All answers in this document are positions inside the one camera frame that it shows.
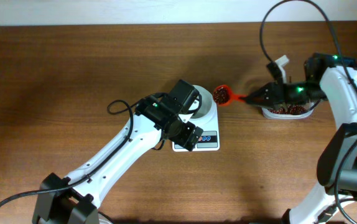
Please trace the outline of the red measuring scoop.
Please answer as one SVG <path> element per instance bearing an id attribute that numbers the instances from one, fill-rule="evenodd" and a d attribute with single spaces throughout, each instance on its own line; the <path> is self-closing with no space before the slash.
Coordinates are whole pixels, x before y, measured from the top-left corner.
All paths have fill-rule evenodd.
<path id="1" fill-rule="evenodd" d="M 228 85 L 220 85 L 213 91 L 213 100 L 218 106 L 228 106 L 234 101 L 245 103 L 246 95 L 235 94 Z"/>

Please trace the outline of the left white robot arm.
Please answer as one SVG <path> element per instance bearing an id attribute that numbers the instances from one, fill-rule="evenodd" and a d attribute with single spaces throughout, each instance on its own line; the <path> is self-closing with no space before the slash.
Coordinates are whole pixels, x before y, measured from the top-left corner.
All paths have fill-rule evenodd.
<path id="1" fill-rule="evenodd" d="M 179 80 L 168 93 L 154 93 L 127 106 L 129 120 L 95 156 L 64 178 L 51 173 L 41 183 L 33 223 L 99 223 L 112 186 L 148 150 L 172 141 L 192 151 L 203 133 L 189 121 L 201 106 L 198 89 Z"/>

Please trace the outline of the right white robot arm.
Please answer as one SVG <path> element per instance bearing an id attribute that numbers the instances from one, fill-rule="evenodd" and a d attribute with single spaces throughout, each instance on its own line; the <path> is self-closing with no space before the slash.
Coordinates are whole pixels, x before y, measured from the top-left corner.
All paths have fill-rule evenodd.
<path id="1" fill-rule="evenodd" d="M 243 97 L 245 103 L 273 110 L 318 101 L 330 104 L 336 133 L 318 159 L 317 183 L 281 218 L 281 223 L 327 223 L 357 202 L 357 61 L 314 53 L 304 63 L 305 81 L 298 83 L 284 83 L 277 63 L 267 67 L 275 80 Z"/>

